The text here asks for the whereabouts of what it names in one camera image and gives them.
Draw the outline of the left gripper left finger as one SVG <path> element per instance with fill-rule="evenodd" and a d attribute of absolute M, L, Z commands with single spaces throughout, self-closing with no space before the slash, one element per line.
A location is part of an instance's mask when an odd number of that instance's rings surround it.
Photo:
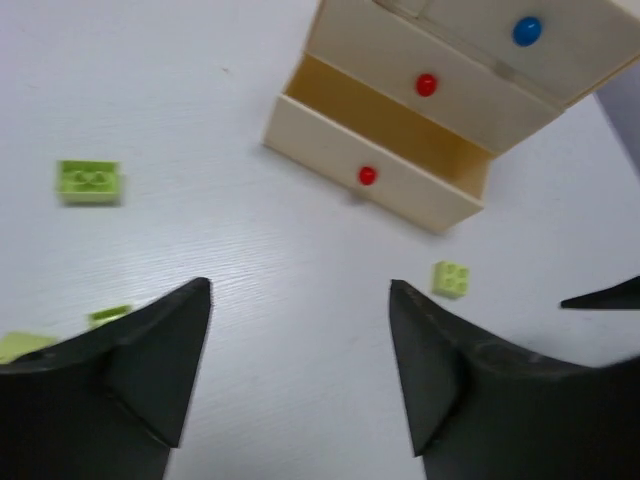
<path fill-rule="evenodd" d="M 161 479 L 179 448 L 211 315 L 194 278 L 1 368 L 4 479 Z"/>

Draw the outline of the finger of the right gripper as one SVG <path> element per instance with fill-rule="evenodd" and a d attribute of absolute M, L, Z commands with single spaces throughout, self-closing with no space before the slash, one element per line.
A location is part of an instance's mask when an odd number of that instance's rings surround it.
<path fill-rule="evenodd" d="M 640 277 L 613 287 L 562 300 L 561 309 L 574 310 L 638 310 L 640 308 Z"/>

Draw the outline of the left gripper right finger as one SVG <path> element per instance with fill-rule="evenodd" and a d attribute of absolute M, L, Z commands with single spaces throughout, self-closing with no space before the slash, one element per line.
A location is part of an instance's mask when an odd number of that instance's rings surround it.
<path fill-rule="evenodd" d="M 429 479 L 635 479 L 639 360 L 577 365 L 512 344 L 403 280 L 389 320 Z"/>

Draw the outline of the pale lime square lego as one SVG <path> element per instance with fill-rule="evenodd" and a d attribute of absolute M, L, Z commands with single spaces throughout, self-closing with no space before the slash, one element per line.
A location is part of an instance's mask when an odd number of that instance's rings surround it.
<path fill-rule="evenodd" d="M 433 266 L 431 291 L 434 295 L 459 299 L 468 292 L 470 270 L 464 265 L 439 261 Z"/>

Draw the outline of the red knob drawer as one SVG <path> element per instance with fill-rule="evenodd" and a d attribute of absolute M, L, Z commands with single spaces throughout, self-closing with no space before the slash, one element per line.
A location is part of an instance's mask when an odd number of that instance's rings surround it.
<path fill-rule="evenodd" d="M 561 113 L 372 1 L 322 2 L 306 50 L 493 153 Z"/>
<path fill-rule="evenodd" d="M 310 55 L 277 97 L 264 143 L 436 233 L 483 210 L 494 158 Z"/>

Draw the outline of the blue knob drawer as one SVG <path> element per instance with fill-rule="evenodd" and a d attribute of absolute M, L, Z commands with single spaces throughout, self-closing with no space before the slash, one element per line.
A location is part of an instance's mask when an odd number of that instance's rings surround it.
<path fill-rule="evenodd" d="M 432 1 L 426 18 L 562 103 L 639 56 L 633 3 Z"/>

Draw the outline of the cream drawer cabinet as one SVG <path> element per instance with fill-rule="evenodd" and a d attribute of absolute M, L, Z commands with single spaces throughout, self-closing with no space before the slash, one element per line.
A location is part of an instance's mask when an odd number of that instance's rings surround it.
<path fill-rule="evenodd" d="M 635 1 L 324 1 L 304 51 L 502 153 L 639 57 Z"/>

